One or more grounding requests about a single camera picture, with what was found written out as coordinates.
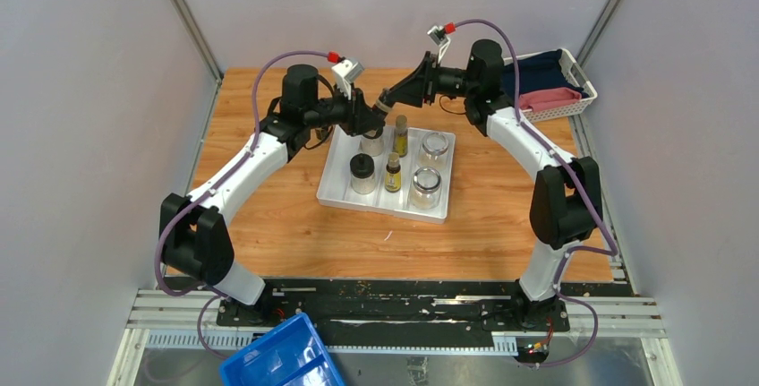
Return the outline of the glass jar with grains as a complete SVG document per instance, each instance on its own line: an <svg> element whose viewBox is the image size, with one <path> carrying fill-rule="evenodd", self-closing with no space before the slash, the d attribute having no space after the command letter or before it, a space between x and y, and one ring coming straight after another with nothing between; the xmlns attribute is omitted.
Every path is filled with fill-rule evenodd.
<svg viewBox="0 0 759 386"><path fill-rule="evenodd" d="M446 166L449 149L449 139L444 133L426 133L421 141L419 166L432 167L441 172Z"/></svg>

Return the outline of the glass jar front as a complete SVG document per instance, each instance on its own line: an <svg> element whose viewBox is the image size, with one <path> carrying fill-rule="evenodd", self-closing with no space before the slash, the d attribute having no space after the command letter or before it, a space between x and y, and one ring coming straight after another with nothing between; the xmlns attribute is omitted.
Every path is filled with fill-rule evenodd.
<svg viewBox="0 0 759 386"><path fill-rule="evenodd" d="M431 210L439 205L442 176L434 167L420 167L413 176L410 203L418 210Z"/></svg>

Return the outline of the yellow label sauce bottle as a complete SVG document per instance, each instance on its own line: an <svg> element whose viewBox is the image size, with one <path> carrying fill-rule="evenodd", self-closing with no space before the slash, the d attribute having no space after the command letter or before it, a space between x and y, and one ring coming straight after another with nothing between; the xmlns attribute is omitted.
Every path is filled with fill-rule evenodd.
<svg viewBox="0 0 759 386"><path fill-rule="evenodd" d="M408 153L408 119L405 115L399 115L395 121L393 151L404 158Z"/></svg>
<svg viewBox="0 0 759 386"><path fill-rule="evenodd" d="M400 156L396 152L390 152L388 154L388 160L386 163L386 173L384 177L384 187L389 193L397 193L402 187L402 173L401 173L401 161Z"/></svg>

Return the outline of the black lid bead jar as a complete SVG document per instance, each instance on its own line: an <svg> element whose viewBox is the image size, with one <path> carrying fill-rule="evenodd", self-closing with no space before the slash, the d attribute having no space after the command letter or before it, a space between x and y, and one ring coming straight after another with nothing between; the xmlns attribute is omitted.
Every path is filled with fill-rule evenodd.
<svg viewBox="0 0 759 386"><path fill-rule="evenodd" d="M366 153L357 153L349 161L351 188L361 195L372 193L376 186L375 162Z"/></svg>
<svg viewBox="0 0 759 386"><path fill-rule="evenodd" d="M385 151L383 136L380 134L376 137L361 136L360 150L371 157L378 157Z"/></svg>

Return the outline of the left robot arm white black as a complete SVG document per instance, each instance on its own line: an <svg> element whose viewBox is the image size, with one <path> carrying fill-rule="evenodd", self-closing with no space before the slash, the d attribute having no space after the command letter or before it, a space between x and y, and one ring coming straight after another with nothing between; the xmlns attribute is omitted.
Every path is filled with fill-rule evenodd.
<svg viewBox="0 0 759 386"><path fill-rule="evenodd" d="M344 58L331 71L335 86L320 98L325 81L308 64L289 67L282 90L266 116L235 156L205 184L186 195L169 194L160 206L156 260L192 277L197 284L240 303L240 315L253 326L267 324L274 302L264 296L264 279L235 259L228 226L259 186L302 150L315 129L340 126L362 135L384 124L367 106L354 83L363 67Z"/></svg>

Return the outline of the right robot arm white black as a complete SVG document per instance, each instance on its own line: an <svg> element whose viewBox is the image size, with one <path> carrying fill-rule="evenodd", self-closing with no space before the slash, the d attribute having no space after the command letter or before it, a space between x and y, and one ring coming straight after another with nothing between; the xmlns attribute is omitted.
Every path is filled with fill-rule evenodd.
<svg viewBox="0 0 759 386"><path fill-rule="evenodd" d="M396 104L422 107L438 95L461 97L469 124L504 148L532 179L529 221L536 243L508 308L491 317L533 330L557 309L571 252L602 218L600 171L594 159L572 156L520 115L515 98L502 89L504 67L502 48L490 39L473 43L465 69L443 67L426 53L412 73L382 91L371 110L385 117Z"/></svg>

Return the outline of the small dark spice jar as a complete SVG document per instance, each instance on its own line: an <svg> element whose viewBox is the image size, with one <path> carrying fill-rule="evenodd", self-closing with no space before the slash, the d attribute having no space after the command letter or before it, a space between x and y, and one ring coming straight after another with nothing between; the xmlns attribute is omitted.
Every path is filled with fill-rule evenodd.
<svg viewBox="0 0 759 386"><path fill-rule="evenodd" d="M318 142L324 142L325 140L327 140L329 138L329 136L331 135L331 132L332 132L332 128L331 127L317 128L314 131L316 139L317 139Z"/></svg>
<svg viewBox="0 0 759 386"><path fill-rule="evenodd" d="M377 99L375 101L374 106L372 107L372 111L377 115L380 116L382 119L385 119L387 115L392 111L393 106L386 104L383 99Z"/></svg>

